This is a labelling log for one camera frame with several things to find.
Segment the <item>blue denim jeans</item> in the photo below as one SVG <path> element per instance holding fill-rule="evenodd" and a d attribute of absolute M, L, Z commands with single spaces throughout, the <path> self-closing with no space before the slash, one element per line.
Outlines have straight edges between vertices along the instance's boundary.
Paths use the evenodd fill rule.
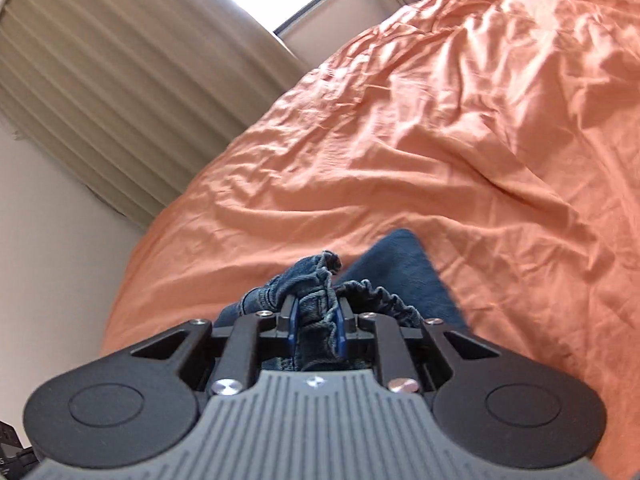
<path fill-rule="evenodd" d="M 462 330 L 468 327 L 420 240 L 405 229 L 383 237 L 348 268 L 329 250 L 298 260 L 225 307 L 214 325 L 231 326 L 240 316 L 258 311 L 279 312 L 288 297 L 298 301 L 294 356 L 268 361 L 267 370 L 315 372 L 368 367 L 368 358 L 338 356 L 334 314 L 342 299 L 356 314 L 388 315 L 402 327 L 419 328 L 427 318 L 441 318 Z"/>

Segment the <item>orange bed sheet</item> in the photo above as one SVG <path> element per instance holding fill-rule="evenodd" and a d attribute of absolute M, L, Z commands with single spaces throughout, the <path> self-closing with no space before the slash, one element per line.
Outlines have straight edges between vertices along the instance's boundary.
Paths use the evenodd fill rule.
<path fill-rule="evenodd" d="M 422 0 L 306 75 L 152 223 L 112 353 L 407 229 L 472 330 L 600 394 L 639 470 L 639 0 Z"/>

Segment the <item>beige curtain left of window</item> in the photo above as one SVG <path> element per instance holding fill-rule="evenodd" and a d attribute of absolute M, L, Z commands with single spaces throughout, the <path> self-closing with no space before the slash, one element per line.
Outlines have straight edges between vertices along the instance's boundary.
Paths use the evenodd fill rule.
<path fill-rule="evenodd" d="M 231 0 L 2 2 L 2 112 L 139 226 L 303 74 Z"/>

